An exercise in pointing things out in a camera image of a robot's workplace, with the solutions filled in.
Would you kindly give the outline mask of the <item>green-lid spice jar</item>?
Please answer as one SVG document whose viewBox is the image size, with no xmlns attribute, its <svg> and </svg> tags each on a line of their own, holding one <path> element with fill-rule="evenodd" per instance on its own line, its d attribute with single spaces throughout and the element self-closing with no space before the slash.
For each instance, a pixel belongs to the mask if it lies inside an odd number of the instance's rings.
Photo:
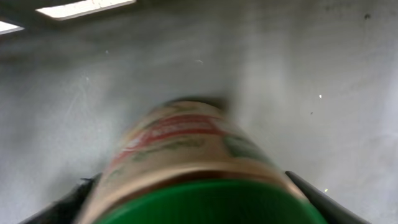
<svg viewBox="0 0 398 224">
<path fill-rule="evenodd" d="M 118 145 L 78 223 L 325 223 L 222 110 L 179 100 Z"/>
</svg>

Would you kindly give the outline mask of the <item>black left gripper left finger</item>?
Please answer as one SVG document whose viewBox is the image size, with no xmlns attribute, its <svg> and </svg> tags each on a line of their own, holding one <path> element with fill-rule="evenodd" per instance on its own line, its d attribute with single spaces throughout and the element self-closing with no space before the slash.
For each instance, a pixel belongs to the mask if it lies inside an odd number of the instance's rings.
<svg viewBox="0 0 398 224">
<path fill-rule="evenodd" d="M 19 224 L 71 224 L 77 218 L 84 202 L 99 181 L 101 173 L 90 178 L 81 178 L 69 193 L 52 202 L 41 211 Z"/>
</svg>

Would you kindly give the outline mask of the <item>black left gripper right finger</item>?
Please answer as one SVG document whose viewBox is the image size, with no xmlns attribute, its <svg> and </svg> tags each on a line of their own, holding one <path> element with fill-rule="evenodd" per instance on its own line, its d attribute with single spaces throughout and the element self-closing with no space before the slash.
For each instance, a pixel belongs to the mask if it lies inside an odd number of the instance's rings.
<svg viewBox="0 0 398 224">
<path fill-rule="evenodd" d="M 310 203 L 330 224 L 370 224 L 365 219 L 349 211 L 332 198 L 292 171 L 285 171 L 289 179 L 302 191 Z"/>
</svg>

